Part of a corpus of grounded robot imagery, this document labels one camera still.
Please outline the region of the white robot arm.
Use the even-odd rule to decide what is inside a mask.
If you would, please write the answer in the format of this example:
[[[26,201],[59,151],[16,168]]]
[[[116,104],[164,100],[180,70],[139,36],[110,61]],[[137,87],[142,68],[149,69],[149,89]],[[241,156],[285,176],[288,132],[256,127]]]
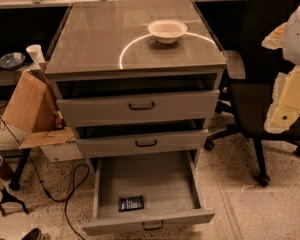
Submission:
[[[264,38],[262,46],[271,50],[281,48],[283,58],[294,65],[289,73],[278,74],[264,123],[267,132],[279,134],[300,116],[300,5],[287,22]]]

